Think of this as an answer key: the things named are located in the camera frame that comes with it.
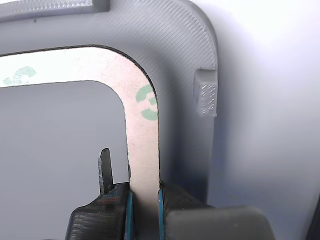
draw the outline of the gray plastic surface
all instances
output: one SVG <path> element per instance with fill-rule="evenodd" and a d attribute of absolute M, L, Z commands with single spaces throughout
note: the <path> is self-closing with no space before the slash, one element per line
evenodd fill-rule
<path fill-rule="evenodd" d="M 275 240 L 264 214 L 245 206 L 171 212 L 165 229 L 167 240 Z"/>
<path fill-rule="evenodd" d="M 194 108 L 197 69 L 217 70 L 209 19 L 186 0 L 112 0 L 109 12 L 0 24 L 0 54 L 102 45 L 137 61 L 150 77 L 159 111 L 161 179 L 205 201 L 214 119 Z"/>

